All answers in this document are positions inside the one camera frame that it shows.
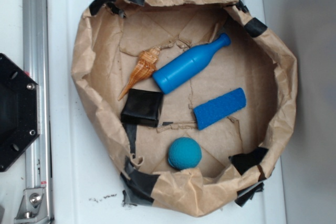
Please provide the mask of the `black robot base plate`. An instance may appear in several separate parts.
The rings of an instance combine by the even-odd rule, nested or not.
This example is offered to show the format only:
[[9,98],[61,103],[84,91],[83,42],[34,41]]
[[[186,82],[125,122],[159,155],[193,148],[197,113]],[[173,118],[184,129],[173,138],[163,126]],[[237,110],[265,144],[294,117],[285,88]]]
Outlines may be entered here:
[[1,54],[1,172],[40,135],[39,85]]

